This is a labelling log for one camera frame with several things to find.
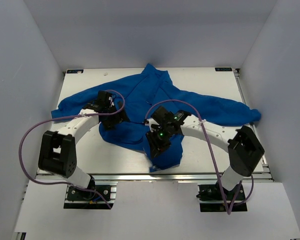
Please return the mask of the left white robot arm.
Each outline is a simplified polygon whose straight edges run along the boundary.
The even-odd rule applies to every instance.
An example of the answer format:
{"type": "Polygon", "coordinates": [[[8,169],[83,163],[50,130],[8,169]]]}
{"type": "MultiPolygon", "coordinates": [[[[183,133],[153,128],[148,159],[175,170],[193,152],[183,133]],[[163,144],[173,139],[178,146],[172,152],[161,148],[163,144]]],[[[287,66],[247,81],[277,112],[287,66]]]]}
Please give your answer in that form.
{"type": "Polygon", "coordinates": [[[94,179],[77,166],[76,145],[87,132],[99,124],[108,131],[129,121],[125,112],[125,99],[115,102],[112,93],[99,91],[97,98],[86,103],[79,114],[72,117],[65,126],[43,134],[38,168],[78,187],[78,193],[84,199],[93,198],[96,193],[94,179]]]}

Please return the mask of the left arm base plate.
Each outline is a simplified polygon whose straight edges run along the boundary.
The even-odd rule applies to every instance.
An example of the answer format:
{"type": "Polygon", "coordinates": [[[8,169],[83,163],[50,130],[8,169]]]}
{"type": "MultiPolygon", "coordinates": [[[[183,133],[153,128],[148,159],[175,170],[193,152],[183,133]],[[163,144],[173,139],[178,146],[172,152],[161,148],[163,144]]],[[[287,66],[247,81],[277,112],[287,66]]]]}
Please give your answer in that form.
{"type": "MultiPolygon", "coordinates": [[[[95,190],[102,195],[112,208],[116,199],[117,183],[96,181],[95,190]]],[[[97,193],[81,191],[73,186],[66,189],[63,208],[71,210],[110,210],[97,193]]]]}

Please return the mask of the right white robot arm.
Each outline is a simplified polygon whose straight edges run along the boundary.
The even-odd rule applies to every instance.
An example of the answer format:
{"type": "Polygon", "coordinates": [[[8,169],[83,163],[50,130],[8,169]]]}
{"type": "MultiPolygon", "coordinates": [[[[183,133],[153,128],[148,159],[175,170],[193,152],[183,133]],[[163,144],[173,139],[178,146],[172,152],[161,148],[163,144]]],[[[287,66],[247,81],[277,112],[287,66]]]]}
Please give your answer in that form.
{"type": "Polygon", "coordinates": [[[239,129],[226,129],[200,120],[187,111],[172,113],[163,106],[157,108],[144,123],[149,126],[146,138],[152,158],[163,154],[171,146],[171,138],[175,135],[203,140],[224,150],[228,154],[229,167],[222,173],[221,183],[215,187],[216,195],[223,200],[233,195],[234,188],[243,178],[253,174],[265,153],[254,131],[245,125],[239,129]]]}

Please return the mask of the blue zip jacket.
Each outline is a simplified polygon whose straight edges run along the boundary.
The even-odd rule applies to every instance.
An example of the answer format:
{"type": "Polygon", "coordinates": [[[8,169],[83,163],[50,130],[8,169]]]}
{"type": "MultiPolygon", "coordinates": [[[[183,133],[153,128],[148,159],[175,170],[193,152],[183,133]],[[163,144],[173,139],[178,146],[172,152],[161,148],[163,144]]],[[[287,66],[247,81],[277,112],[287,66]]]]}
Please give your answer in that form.
{"type": "Polygon", "coordinates": [[[161,103],[168,111],[200,113],[209,122],[234,130],[257,122],[261,113],[241,101],[231,71],[202,72],[198,68],[159,70],[115,69],[103,76],[93,69],[66,73],[53,118],[76,115],[100,90],[116,90],[125,98],[129,122],[106,131],[95,127],[78,144],[78,165],[94,174],[146,174],[155,166],[160,173],[212,173],[214,167],[206,142],[177,135],[170,148],[154,160],[148,158],[143,125],[161,103]]]}

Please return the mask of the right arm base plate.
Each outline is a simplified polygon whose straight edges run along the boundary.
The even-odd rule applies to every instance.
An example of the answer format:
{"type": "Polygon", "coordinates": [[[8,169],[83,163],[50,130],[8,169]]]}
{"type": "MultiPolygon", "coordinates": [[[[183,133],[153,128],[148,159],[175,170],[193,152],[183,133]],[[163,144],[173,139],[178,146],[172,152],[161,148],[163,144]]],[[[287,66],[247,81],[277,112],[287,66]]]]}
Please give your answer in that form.
{"type": "MultiPolygon", "coordinates": [[[[217,184],[199,184],[198,194],[199,207],[201,213],[221,213],[226,212],[225,204],[217,184]]],[[[240,186],[239,192],[236,196],[232,206],[232,212],[247,212],[247,204],[241,203],[246,199],[243,186],[240,186]]]]}

